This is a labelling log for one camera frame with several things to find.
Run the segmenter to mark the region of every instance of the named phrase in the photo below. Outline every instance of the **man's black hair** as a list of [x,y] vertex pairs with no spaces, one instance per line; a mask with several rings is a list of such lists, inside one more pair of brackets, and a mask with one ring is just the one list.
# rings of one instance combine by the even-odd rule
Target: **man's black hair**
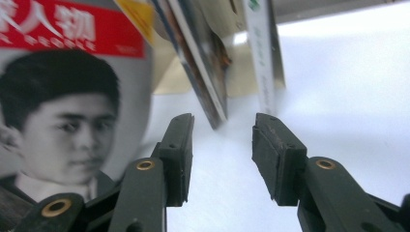
[[118,111],[118,82],[104,60],[80,49],[29,53],[9,63],[0,76],[5,124],[21,131],[28,115],[41,103],[71,94],[104,94]]

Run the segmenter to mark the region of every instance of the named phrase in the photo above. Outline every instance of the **magazine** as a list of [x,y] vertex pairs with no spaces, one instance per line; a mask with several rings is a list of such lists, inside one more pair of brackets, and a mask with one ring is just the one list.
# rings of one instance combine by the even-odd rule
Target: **magazine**
[[0,231],[14,203],[113,188],[146,130],[151,47],[113,2],[78,2],[0,4]]
[[207,24],[200,6],[186,0],[168,0],[199,68],[217,112],[227,120],[225,70],[229,65],[220,38]]
[[274,3],[270,0],[255,1],[244,6],[249,43],[252,52],[258,97],[262,113],[276,115],[276,89],[284,85],[278,29]]
[[169,3],[166,0],[153,0],[152,2],[163,23],[167,36],[166,39],[172,42],[211,127],[213,129],[217,128],[223,120],[217,112],[214,100],[197,64],[195,63],[175,15],[170,9]]

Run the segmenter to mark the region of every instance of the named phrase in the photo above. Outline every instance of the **man's eye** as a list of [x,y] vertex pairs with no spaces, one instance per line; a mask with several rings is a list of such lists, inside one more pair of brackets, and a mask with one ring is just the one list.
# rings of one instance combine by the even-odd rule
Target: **man's eye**
[[109,131],[112,130],[112,128],[114,127],[114,123],[112,122],[98,122],[95,125],[95,128],[97,131]]
[[78,128],[79,128],[79,124],[76,124],[76,123],[63,124],[58,127],[58,129],[64,132],[76,132]]

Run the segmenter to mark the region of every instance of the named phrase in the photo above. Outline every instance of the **brass grommet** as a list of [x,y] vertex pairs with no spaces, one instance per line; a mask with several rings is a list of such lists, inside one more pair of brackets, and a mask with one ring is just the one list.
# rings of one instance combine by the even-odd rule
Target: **brass grommet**
[[327,160],[327,159],[319,159],[316,161],[316,165],[318,165],[319,167],[323,168],[323,169],[335,169],[336,165],[334,162]]
[[68,198],[58,199],[48,203],[42,210],[42,216],[53,218],[66,212],[71,206],[72,201]]
[[145,160],[145,161],[139,162],[136,165],[136,169],[145,171],[145,170],[149,170],[153,168],[154,166],[155,166],[155,163],[153,161]]

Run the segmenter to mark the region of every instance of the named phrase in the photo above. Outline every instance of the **red banner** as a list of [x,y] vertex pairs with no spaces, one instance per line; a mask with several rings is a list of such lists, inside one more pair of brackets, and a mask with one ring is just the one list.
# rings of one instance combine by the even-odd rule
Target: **red banner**
[[144,39],[123,13],[50,0],[0,0],[0,47],[144,57]]

